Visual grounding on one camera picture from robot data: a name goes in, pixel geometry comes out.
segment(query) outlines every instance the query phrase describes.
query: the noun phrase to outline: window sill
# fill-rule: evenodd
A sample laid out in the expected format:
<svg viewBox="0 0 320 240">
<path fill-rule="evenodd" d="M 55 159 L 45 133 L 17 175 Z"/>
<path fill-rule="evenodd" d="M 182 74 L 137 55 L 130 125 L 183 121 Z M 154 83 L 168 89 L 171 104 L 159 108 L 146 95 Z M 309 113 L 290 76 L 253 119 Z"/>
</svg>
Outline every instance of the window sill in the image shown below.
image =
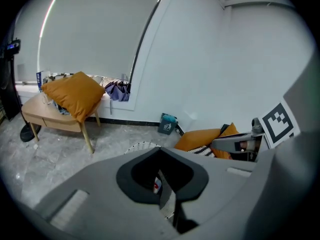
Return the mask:
<svg viewBox="0 0 320 240">
<path fill-rule="evenodd" d="M 37 85 L 19 85 L 17 84 L 15 86 L 15 89 L 20 97 L 21 104 L 24 104 L 27 100 L 32 98 L 33 96 L 40 93 Z M 134 100 L 129 101 L 122 101 L 119 102 L 117 100 L 112 101 L 112 108 L 116 110 L 129 110 L 134 111 L 135 110 L 135 103 Z M 110 97 L 108 94 L 104 94 L 101 98 L 101 108 L 110 108 Z"/>
</svg>

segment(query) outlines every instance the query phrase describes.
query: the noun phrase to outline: striped cushion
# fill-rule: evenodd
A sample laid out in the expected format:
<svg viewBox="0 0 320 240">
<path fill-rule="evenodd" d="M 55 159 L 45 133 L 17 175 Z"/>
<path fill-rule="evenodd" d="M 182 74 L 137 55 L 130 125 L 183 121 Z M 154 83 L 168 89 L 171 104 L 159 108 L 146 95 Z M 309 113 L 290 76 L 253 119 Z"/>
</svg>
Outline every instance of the striped cushion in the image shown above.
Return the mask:
<svg viewBox="0 0 320 240">
<path fill-rule="evenodd" d="M 205 157 L 212 157 L 212 158 L 215 157 L 214 153 L 208 146 L 202 146 L 195 149 L 191 149 L 188 152 L 194 153 L 200 156 L 205 156 Z"/>
</svg>

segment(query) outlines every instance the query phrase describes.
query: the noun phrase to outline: orange cushion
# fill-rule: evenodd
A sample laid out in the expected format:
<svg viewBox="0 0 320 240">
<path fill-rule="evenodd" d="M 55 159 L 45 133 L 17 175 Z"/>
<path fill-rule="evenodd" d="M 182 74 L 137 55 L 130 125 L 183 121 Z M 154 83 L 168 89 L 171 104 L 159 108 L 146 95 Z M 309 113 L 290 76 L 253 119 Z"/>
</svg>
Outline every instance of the orange cushion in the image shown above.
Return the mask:
<svg viewBox="0 0 320 240">
<path fill-rule="evenodd" d="M 102 86 L 83 72 L 45 83 L 41 88 L 81 123 L 90 116 L 89 113 L 105 93 Z"/>
<path fill-rule="evenodd" d="M 209 145 L 220 134 L 220 129 L 194 130 L 186 132 L 178 143 L 175 149 L 189 151 L 202 146 Z"/>
<path fill-rule="evenodd" d="M 233 135 L 233 134 L 238 134 L 239 132 L 236 129 L 236 126 L 234 125 L 234 123 L 230 124 L 228 126 L 227 129 L 224 130 L 224 132 L 219 136 L 219 137 L 223 137 L 223 136 L 229 136 L 229 135 Z M 211 148 L 213 154 L 217 157 L 217 158 L 222 158 L 222 159 L 231 159 L 232 157 L 229 154 L 229 152 L 226 151 L 222 151 L 219 149 L 215 149 L 215 148 Z"/>
</svg>

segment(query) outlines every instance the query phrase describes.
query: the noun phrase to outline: white wall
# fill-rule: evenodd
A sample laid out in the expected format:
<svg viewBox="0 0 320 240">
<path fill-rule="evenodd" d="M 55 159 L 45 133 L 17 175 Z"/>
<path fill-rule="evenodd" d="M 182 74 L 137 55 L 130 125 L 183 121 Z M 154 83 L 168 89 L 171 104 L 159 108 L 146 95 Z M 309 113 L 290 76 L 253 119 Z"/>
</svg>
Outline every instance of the white wall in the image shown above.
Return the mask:
<svg viewBox="0 0 320 240">
<path fill-rule="evenodd" d="M 215 121 L 230 118 L 241 131 L 270 109 L 306 67 L 315 41 L 304 21 L 290 8 L 266 5 L 232 9 L 224 63 L 215 78 L 227 82 L 226 100 Z"/>
<path fill-rule="evenodd" d="M 133 74 L 133 111 L 110 115 L 101 106 L 101 117 L 158 122 L 169 113 L 184 131 L 231 122 L 249 131 L 251 120 L 298 78 L 315 47 L 293 10 L 272 5 L 223 10 L 217 0 L 163 0 L 150 28 Z"/>
</svg>

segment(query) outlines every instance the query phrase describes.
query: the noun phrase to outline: gray concrete floor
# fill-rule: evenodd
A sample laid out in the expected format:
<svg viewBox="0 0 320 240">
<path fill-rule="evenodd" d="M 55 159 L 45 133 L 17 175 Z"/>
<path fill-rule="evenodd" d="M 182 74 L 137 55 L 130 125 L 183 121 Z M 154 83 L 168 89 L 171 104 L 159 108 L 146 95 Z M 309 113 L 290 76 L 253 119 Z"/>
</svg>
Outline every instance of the gray concrete floor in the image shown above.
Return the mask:
<svg viewBox="0 0 320 240">
<path fill-rule="evenodd" d="M 95 149 L 90 154 L 81 132 L 42 127 L 39 142 L 25 143 L 20 140 L 23 126 L 20 114 L 0 125 L 0 173 L 10 194 L 31 208 L 50 190 L 92 163 L 123 155 L 138 142 L 171 148 L 180 138 L 176 132 L 158 133 L 153 126 L 102 123 L 98 127 L 96 122 L 86 122 Z"/>
</svg>

